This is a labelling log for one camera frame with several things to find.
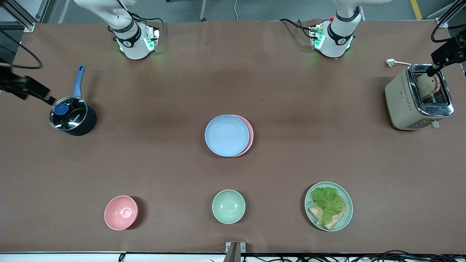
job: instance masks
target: floor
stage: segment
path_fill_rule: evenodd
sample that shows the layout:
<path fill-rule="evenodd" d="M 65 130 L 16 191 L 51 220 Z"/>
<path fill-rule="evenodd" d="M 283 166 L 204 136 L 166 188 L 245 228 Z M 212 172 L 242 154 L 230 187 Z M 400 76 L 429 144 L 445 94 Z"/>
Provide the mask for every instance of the floor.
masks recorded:
<path fill-rule="evenodd" d="M 412 2 L 416 0 L 392 0 L 390 4 L 379 7 L 365 7 L 367 20 L 415 20 L 416 13 Z M 418 1 L 422 17 L 443 8 L 453 0 Z M 209 21 L 235 20 L 235 0 L 208 0 L 205 18 Z M 160 17 L 168 23 L 198 22 L 202 0 L 139 0 L 130 11 L 142 17 Z M 276 21 L 281 18 L 303 21 L 313 18 L 328 18 L 335 14 L 331 0 L 238 0 L 236 5 L 239 20 Z M 95 14 L 80 8 L 73 0 L 56 0 L 48 11 L 49 23 L 103 23 Z M 450 24 L 466 24 L 466 10 L 462 10 Z M 20 30 L 8 30 L 15 39 L 20 40 Z M 17 46 L 0 35 L 0 43 L 12 52 Z M 0 56 L 12 61 L 14 55 L 0 48 Z"/>

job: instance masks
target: lettuce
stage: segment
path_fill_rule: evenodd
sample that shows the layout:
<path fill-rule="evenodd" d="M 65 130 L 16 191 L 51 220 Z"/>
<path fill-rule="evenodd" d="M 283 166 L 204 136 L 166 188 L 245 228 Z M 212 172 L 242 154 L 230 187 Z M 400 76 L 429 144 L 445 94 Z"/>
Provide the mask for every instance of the lettuce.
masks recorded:
<path fill-rule="evenodd" d="M 342 197 L 336 189 L 331 187 L 319 187 L 311 192 L 314 203 L 323 210 L 323 215 L 317 221 L 318 225 L 327 225 L 332 221 L 332 216 L 339 214 L 344 206 Z"/>

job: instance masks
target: blue lid knob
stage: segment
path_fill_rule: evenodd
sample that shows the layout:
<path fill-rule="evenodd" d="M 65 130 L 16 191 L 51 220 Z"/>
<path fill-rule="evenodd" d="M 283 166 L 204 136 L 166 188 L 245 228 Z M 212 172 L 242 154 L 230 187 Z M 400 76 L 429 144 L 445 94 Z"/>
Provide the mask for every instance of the blue lid knob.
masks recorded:
<path fill-rule="evenodd" d="M 68 109 L 69 109 L 69 106 L 67 103 L 60 103 L 55 107 L 54 113 L 56 115 L 62 116 L 66 114 L 66 112 L 68 112 Z"/>

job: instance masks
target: blue handle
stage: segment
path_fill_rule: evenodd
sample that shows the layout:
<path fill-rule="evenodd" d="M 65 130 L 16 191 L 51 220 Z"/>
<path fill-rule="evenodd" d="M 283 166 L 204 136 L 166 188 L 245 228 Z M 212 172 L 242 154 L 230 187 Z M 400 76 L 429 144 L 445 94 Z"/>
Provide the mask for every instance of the blue handle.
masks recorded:
<path fill-rule="evenodd" d="M 81 97 L 81 82 L 82 77 L 84 76 L 84 69 L 86 67 L 84 65 L 80 65 L 78 67 L 78 72 L 76 73 L 75 85 L 73 86 L 73 96 Z"/>

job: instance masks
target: metal bracket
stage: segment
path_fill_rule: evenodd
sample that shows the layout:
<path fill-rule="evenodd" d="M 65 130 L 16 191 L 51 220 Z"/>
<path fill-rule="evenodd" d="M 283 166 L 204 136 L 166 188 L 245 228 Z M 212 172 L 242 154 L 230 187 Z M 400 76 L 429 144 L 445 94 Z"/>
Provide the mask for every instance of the metal bracket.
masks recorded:
<path fill-rule="evenodd" d="M 435 21 L 436 21 L 437 24 L 438 24 L 438 23 L 439 23 L 439 18 L 436 18 Z M 439 26 L 439 28 L 447 28 L 447 27 L 448 27 L 448 23 L 447 23 L 447 22 L 445 22 L 445 23 L 443 23 L 443 24 L 441 24 L 441 25 Z"/>
<path fill-rule="evenodd" d="M 230 248 L 232 242 L 225 242 L 225 253 L 228 252 L 228 249 Z M 246 242 L 237 242 L 240 245 L 240 250 L 241 253 L 246 253 Z"/>

